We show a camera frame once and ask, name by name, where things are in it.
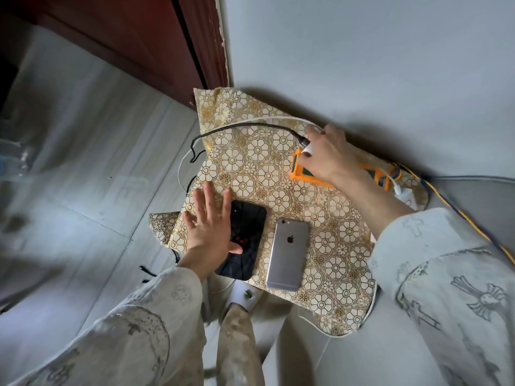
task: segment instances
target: smartphone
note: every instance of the smartphone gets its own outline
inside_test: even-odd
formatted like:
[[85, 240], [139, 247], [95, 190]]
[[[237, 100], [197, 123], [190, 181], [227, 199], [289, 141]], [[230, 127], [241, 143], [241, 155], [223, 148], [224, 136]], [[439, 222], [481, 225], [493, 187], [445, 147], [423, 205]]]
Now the smartphone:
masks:
[[302, 281], [310, 226], [307, 222], [279, 218], [275, 225], [266, 286], [297, 291]]
[[221, 276], [249, 280], [254, 271], [258, 247], [265, 227], [266, 208], [233, 200], [231, 203], [231, 241], [241, 245], [243, 253], [229, 253], [216, 269]]

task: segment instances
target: black cable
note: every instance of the black cable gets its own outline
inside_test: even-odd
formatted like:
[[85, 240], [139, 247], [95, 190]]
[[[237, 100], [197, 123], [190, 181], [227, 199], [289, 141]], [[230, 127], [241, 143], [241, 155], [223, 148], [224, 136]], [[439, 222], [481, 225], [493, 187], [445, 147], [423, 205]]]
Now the black cable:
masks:
[[175, 255], [175, 264], [177, 264], [181, 260], [181, 258], [179, 257], [179, 254], [175, 251], [175, 249], [172, 249], [171, 251]]
[[157, 275], [155, 273], [152, 273], [148, 270], [147, 267], [145, 266], [139, 266], [139, 269], [142, 270], [143, 272], [145, 272], [146, 274], [149, 274], [150, 276], [153, 276], [153, 277], [156, 277]]
[[190, 182], [188, 183], [188, 187], [186, 187], [186, 193], [190, 192], [190, 187], [192, 186], [193, 184], [193, 181], [197, 178], [197, 176], [193, 176], [193, 179], [190, 180]]
[[197, 161], [197, 160], [198, 160], [198, 157], [200, 157], [200, 155], [201, 155], [203, 152], [205, 152], [205, 149], [204, 149], [204, 150], [202, 150], [201, 152], [198, 152], [198, 154], [197, 154], [197, 158], [194, 158], [194, 159], [193, 159], [193, 161], [190, 161], [190, 162], [191, 162], [191, 163], [194, 163], [195, 161]]
[[289, 128], [285, 127], [285, 126], [279, 126], [279, 125], [276, 125], [276, 124], [268, 124], [268, 123], [257, 123], [257, 122], [229, 124], [227, 126], [219, 127], [218, 129], [213, 129], [211, 131], [208, 131], [207, 133], [204, 133], [204, 134], [201, 134], [201, 135], [197, 135], [195, 138], [193, 138], [191, 146], [190, 146], [190, 149], [191, 149], [191, 151], [193, 153], [193, 158], [190, 160], [190, 162], [195, 162], [198, 159], [198, 156], [202, 153], [202, 152], [200, 152], [200, 153], [196, 154], [195, 153], [195, 149], [193, 148], [193, 146], [195, 145], [195, 142], [196, 142], [197, 139], [206, 137], [206, 136], [214, 134], [214, 133], [219, 133], [220, 131], [223, 131], [223, 130], [234, 129], [235, 127], [243, 127], [243, 126], [262, 126], [262, 127], [270, 127], [271, 129], [285, 130], [288, 133], [291, 133], [291, 135], [293, 135], [295, 138], [297, 138], [299, 140], [299, 143], [301, 145], [303, 145], [304, 147], [306, 147], [307, 145], [310, 144], [310, 140], [309, 139], [303, 137], [302, 135], [297, 133], [295, 130], [289, 129]]

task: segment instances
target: patterned cloth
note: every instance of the patterned cloth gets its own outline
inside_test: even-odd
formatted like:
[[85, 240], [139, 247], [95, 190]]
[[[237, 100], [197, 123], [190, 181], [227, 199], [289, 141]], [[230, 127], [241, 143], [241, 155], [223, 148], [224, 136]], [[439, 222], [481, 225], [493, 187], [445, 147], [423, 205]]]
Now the patterned cloth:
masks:
[[[195, 91], [200, 131], [239, 120], [262, 116], [287, 116], [282, 111], [232, 88]], [[304, 135], [303, 123], [292, 120], [268, 121]], [[204, 140], [209, 152], [192, 190], [212, 181], [218, 193], [231, 187], [235, 198], [267, 208], [263, 239], [254, 274], [248, 281], [297, 305], [313, 311], [319, 327], [334, 336], [357, 329], [368, 315], [376, 293], [376, 283], [367, 266], [373, 249], [370, 230], [344, 194], [289, 178], [293, 155], [299, 147], [287, 131], [247, 126], [214, 133]], [[392, 166], [356, 149], [360, 162], [391, 170]], [[400, 184], [412, 188], [420, 210], [428, 195], [415, 179], [402, 174]], [[192, 192], [182, 211], [193, 211]], [[275, 223], [287, 217], [310, 223], [310, 248], [298, 292], [269, 289], [265, 279], [270, 262]], [[151, 214], [150, 226], [164, 243], [184, 253], [187, 230], [177, 213]]]

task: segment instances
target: black phone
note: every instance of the black phone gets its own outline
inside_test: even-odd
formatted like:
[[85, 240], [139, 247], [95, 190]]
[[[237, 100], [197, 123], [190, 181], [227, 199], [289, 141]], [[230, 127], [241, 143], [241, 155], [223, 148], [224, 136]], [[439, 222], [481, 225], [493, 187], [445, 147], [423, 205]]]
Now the black phone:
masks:
[[265, 227], [266, 208], [248, 202], [231, 203], [231, 241], [243, 248], [243, 253], [229, 253], [215, 271], [220, 276], [249, 280], [258, 256], [258, 247]]

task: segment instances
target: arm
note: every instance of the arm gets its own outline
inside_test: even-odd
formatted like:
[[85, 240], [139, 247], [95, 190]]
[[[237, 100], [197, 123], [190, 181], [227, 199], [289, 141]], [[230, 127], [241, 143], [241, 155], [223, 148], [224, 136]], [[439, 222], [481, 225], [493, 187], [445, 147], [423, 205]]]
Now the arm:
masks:
[[360, 168], [342, 130], [328, 124], [319, 134], [308, 126], [307, 137], [314, 154], [302, 154], [299, 164], [345, 194], [376, 238], [390, 222], [413, 213], [392, 193], [378, 187], [368, 173]]
[[12, 383], [201, 384], [205, 335], [200, 282], [241, 253], [231, 235], [231, 191], [219, 216], [213, 185], [194, 190], [197, 222], [186, 213], [189, 249], [177, 264], [141, 286], [56, 357]]
[[449, 384], [515, 383], [512, 266], [454, 212], [414, 213], [358, 166], [344, 132], [308, 129], [299, 164], [335, 185], [378, 238], [368, 266], [415, 322]]

